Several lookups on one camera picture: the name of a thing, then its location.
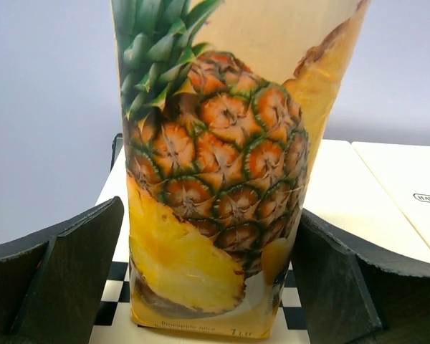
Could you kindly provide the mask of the blue Fontana juice carton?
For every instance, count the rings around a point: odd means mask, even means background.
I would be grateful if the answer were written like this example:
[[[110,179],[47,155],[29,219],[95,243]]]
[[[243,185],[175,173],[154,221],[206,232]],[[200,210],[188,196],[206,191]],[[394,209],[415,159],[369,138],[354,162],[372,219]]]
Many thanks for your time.
[[[130,308],[266,338],[368,1],[113,1]]]

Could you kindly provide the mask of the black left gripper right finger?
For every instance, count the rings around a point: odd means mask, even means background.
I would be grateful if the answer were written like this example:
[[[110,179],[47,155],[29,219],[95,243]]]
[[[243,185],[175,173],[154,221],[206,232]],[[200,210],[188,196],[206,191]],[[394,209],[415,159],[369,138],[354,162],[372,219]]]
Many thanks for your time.
[[[430,343],[430,263],[308,210],[291,263],[311,343]]]

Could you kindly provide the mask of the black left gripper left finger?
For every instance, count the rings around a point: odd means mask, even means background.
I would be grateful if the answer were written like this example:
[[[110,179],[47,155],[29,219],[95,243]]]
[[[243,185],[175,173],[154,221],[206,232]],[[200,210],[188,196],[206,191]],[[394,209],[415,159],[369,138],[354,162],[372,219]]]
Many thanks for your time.
[[[123,214],[115,196],[0,244],[0,343],[88,343]]]

